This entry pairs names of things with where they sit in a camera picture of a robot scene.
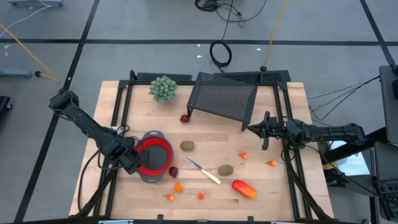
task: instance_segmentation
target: wooden tabletop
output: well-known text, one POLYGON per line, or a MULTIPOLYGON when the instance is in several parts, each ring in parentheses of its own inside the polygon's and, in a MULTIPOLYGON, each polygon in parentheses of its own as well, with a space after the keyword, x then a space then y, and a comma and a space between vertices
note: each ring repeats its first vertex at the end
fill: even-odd
MULTIPOLYGON (((102 126, 109 126, 116 99, 118 82, 103 82, 94 119, 102 126)), ((269 148, 261 150, 262 140, 246 130, 241 132, 242 123, 232 119, 194 110, 189 123, 182 124, 179 118, 187 113, 187 101, 193 86, 179 86, 175 101, 171 104, 156 103, 149 95, 148 85, 134 85, 127 124, 131 130, 126 136, 141 138, 147 131, 158 130, 174 148, 172 166, 179 168, 176 179, 165 174, 156 184, 144 183, 137 173, 129 175, 125 170, 118 173, 111 218, 156 219, 163 214, 166 220, 247 220, 253 216, 256 221, 293 221, 292 203, 285 164, 280 158, 281 140, 270 139, 269 148), (180 149, 182 141, 193 141, 195 149, 184 152, 180 149), (243 160, 239 153, 246 152, 248 159, 243 160), (207 176, 185 161, 189 157, 205 170, 217 176, 221 185, 215 184, 207 176), (266 162, 277 160, 271 167, 266 162), (222 177, 218 167, 229 164, 234 173, 222 177), (240 179, 257 191, 255 199, 249 199, 233 190, 231 183, 240 179), (184 187, 182 193, 174 191, 174 184, 184 187), (197 199, 199 192, 205 194, 203 200, 197 199), (175 200, 169 202, 163 195, 173 194, 175 200)), ((303 83, 288 83, 290 104, 295 119, 311 124, 307 98, 303 83)), ((283 94, 281 102, 285 112, 283 94)), ((121 120, 124 97, 118 121, 121 120)), ((253 109, 251 124, 262 121, 264 113, 271 112, 277 116, 272 87, 259 86, 256 103, 253 109)), ((92 139, 88 140, 81 168, 96 152, 92 139)), ((333 216, 328 189, 323 175, 322 164, 317 152, 309 147, 301 149, 303 169, 307 189, 319 206, 333 216)), ((96 162, 91 162, 83 179, 82 203, 86 203, 98 186, 101 170, 96 162)), ((298 204, 300 214, 304 217, 302 198, 299 190, 298 204)), ((101 214, 108 191, 106 190, 101 206, 101 214)), ((77 213, 77 186, 70 214, 77 213)))

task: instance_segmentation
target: yellow knife handle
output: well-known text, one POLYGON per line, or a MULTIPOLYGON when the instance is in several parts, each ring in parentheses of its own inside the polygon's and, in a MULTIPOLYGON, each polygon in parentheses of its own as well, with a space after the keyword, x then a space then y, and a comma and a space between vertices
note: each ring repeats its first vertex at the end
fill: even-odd
POLYGON ((209 172, 207 172, 205 170, 201 170, 201 172, 204 173, 206 176, 208 176, 211 180, 216 182, 216 184, 218 184, 218 185, 221 184, 221 181, 217 177, 213 176, 213 174, 211 174, 211 173, 209 173, 209 172))

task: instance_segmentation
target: metal stand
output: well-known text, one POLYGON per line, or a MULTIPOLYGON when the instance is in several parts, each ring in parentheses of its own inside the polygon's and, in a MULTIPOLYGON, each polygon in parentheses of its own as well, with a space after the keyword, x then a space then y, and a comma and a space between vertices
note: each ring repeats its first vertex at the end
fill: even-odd
POLYGON ((0 68, 0 77, 30 78, 32 77, 32 72, 28 69, 0 68))
MULTIPOLYGON (((39 0, 7 0, 8 3, 11 3, 13 6, 17 6, 19 4, 42 4, 39 0)), ((58 4, 60 7, 63 6, 63 0, 42 0, 44 4, 58 4)))

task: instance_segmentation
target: yellow cable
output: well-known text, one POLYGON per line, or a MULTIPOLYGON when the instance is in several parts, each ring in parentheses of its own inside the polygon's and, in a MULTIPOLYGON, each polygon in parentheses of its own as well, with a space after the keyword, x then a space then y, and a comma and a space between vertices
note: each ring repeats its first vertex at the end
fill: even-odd
POLYGON ((272 45, 272 41, 274 40, 274 35, 275 35, 275 33, 276 33, 276 30, 278 29, 279 23, 280 23, 280 21, 282 20, 282 17, 284 16, 284 12, 285 12, 286 5, 287 5, 287 0, 285 0, 284 6, 283 6, 282 10, 281 10, 280 13, 279 13, 279 18, 278 18, 278 20, 276 21, 274 31, 272 32, 271 40, 269 41, 269 45, 268 45, 267 57, 266 57, 266 61, 264 62, 264 66, 267 65, 268 58, 269 58, 269 56, 271 55, 271 45, 272 45))
POLYGON ((59 79, 56 79, 56 78, 54 78, 54 77, 51 77, 50 75, 44 75, 43 73, 40 73, 40 76, 43 76, 43 77, 45 77, 45 78, 49 78, 49 79, 54 80, 54 81, 56 81, 56 82, 59 82, 59 81, 60 81, 59 79))
POLYGON ((60 81, 60 78, 58 77, 58 76, 56 76, 56 74, 54 74, 47 66, 45 66, 39 59, 37 59, 26 47, 25 47, 25 45, 24 44, 22 44, 19 40, 18 40, 18 38, 16 37, 16 36, 14 36, 14 34, 12 34, 11 32, 9 32, 8 30, 7 30, 7 28, 5 28, 4 26, 3 26, 3 24, 2 23, 0 23, 0 27, 2 28, 2 29, 4 29, 12 38, 14 38, 14 40, 34 59, 34 60, 36 60, 36 62, 37 63, 39 63, 39 64, 41 64, 41 66, 43 66, 51 75, 53 75, 53 76, 55 76, 56 78, 56 80, 55 81, 57 81, 57 82, 59 82, 60 81))

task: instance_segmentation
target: kitchen knife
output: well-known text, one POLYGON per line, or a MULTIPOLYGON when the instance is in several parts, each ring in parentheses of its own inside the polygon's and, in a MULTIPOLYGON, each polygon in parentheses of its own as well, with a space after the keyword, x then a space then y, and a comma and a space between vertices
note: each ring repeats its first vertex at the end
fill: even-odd
POLYGON ((220 185, 221 184, 221 181, 217 178, 217 177, 215 177, 215 176, 213 176, 213 174, 211 174, 211 173, 209 173, 209 172, 207 172, 207 171, 205 171, 201 166, 199 166, 196 162, 193 162, 191 159, 189 159, 189 158, 185 158, 185 160, 186 161, 188 161, 189 163, 191 163, 194 167, 196 167, 196 168, 198 168, 202 173, 204 173, 208 178, 210 178, 211 180, 213 180, 214 182, 216 182, 216 184, 218 184, 218 185, 220 185))

